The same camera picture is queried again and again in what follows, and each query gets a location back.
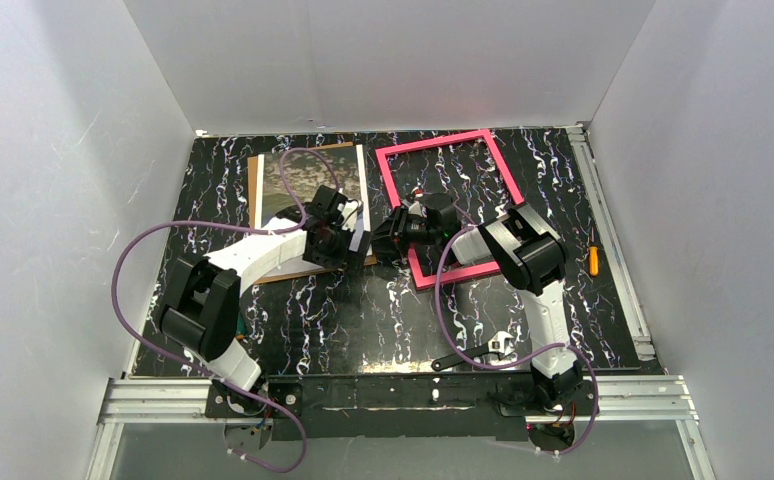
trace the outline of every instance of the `orange handle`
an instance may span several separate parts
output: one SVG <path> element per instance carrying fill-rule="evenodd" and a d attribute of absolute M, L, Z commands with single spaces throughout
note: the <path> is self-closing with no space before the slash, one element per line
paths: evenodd
<path fill-rule="evenodd" d="M 590 276 L 595 277 L 599 275 L 599 247 L 588 248 L 590 252 Z"/>

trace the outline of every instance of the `pink picture frame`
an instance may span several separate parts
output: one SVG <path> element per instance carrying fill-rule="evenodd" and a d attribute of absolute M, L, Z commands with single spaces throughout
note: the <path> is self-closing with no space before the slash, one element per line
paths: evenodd
<path fill-rule="evenodd" d="M 522 194 L 517 188 L 516 182 L 514 182 L 511 171 L 505 164 L 505 159 L 502 157 L 499 148 L 496 146 L 496 141 L 493 139 L 493 135 L 490 130 L 475 130 L 472 132 L 457 133 L 455 135 L 446 135 L 445 137 L 436 137 L 428 140 L 421 140 L 419 142 L 404 143 L 402 145 L 394 145 L 392 147 L 384 147 L 375 150 L 375 156 L 378 159 L 378 167 L 381 170 L 381 176 L 384 178 L 384 186 L 387 189 L 387 196 L 390 199 L 390 206 L 392 208 L 401 205 L 401 199 L 399 198 L 399 192 L 396 190 L 396 183 L 393 180 L 393 172 L 390 170 L 390 162 L 388 158 L 400 153 L 416 152 L 419 150 L 425 150 L 428 148 L 443 147 L 446 145 L 452 145 L 455 143 L 468 142 L 472 140 L 484 140 L 487 144 L 490 155 L 493 156 L 493 161 L 496 163 L 496 169 L 502 177 L 502 181 L 505 183 L 505 188 L 511 195 L 511 199 L 514 204 L 523 202 Z M 417 256 L 416 249 L 410 248 L 408 250 L 408 264 L 411 267 L 411 274 L 413 275 L 414 284 L 418 290 L 431 288 L 434 286 L 435 275 L 423 275 L 422 266 L 419 263 L 419 257 Z M 487 262 L 480 265 L 471 265 L 467 267 L 459 267 L 454 270 L 443 273 L 440 276 L 440 283 L 446 285 L 449 283 L 460 282 L 463 280 L 469 280 L 471 278 L 481 277 L 484 275 L 491 275 L 499 272 L 499 265 L 496 262 Z"/>

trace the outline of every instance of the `marble surface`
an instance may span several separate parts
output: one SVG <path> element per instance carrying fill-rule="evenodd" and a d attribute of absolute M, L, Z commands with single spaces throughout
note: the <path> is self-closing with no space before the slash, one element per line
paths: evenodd
<path fill-rule="evenodd" d="M 371 221 L 377 226 L 389 202 L 375 149 L 455 132 L 386 132 L 196 139 L 184 175 L 175 219 L 246 225 L 249 156 L 290 147 L 354 142 L 364 146 Z M 564 301 L 571 340 L 598 368 L 640 366 L 610 270 L 587 274 L 587 247 L 600 245 L 594 217 L 572 149 L 562 129 L 493 131 L 498 148 L 526 201 L 546 217 L 570 250 Z M 400 193 L 415 187 L 449 192 L 474 221 L 507 207 L 504 184 L 483 143 L 466 143 L 399 155 L 392 162 Z M 148 320 L 157 308 L 167 265 L 179 253 L 207 252 L 240 235 L 205 228 L 169 234 Z M 423 255 L 431 269 L 434 255 Z M 416 291 L 406 264 L 377 265 L 252 287 L 241 299 L 248 336 L 244 344 L 268 374 L 362 374 L 430 371 L 433 359 L 450 353 L 433 313 L 433 291 Z M 444 287 L 441 296 L 449 334 L 460 346 L 486 341 L 498 330 L 528 352 L 528 329 L 513 289 L 501 275 Z M 146 338 L 184 354 L 147 322 Z M 195 375 L 188 368 L 140 349 L 134 374 Z"/>

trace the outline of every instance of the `white panel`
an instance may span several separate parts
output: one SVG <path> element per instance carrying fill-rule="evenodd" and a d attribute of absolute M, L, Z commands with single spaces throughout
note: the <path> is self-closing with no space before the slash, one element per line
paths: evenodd
<path fill-rule="evenodd" d="M 717 477 L 774 478 L 774 2 L 657 2 L 590 131 Z"/>
<path fill-rule="evenodd" d="M 195 129 L 590 120 L 653 0 L 126 0 Z"/>
<path fill-rule="evenodd" d="M 1 479 L 83 477 L 131 346 L 110 274 L 171 218 L 192 137 L 122 2 L 0 2 Z M 162 247 L 123 277 L 137 325 Z"/>

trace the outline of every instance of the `gray floor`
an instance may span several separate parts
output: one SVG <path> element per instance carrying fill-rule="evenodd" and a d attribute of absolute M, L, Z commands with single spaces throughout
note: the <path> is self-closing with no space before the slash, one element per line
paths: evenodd
<path fill-rule="evenodd" d="M 528 443 L 509 444 L 530 448 Z M 260 452 L 284 464 L 298 442 Z M 112 479 L 279 478 L 226 454 L 221 425 L 125 426 Z M 692 478 L 675 422 L 599 422 L 588 441 L 560 462 L 493 445 L 483 438 L 337 438 L 309 442 L 288 479 L 573 480 Z"/>

